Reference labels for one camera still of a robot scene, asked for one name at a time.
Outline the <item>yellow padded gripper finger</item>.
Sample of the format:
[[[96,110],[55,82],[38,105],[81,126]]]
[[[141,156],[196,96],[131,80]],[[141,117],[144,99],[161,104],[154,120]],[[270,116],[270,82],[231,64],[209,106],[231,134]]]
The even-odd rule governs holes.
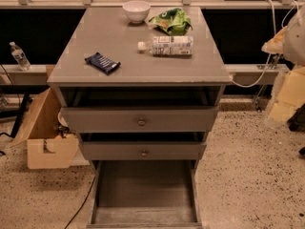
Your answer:
[[[287,122],[305,104],[305,67],[295,66],[288,73],[280,73],[266,108],[266,119],[271,125]]]

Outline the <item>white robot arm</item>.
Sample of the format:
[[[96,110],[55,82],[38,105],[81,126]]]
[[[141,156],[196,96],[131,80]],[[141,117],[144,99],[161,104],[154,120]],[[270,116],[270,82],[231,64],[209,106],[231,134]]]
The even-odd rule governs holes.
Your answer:
[[[295,65],[291,71],[276,79],[274,100],[268,107],[268,118],[286,122],[305,104],[305,6],[261,50],[282,54]]]

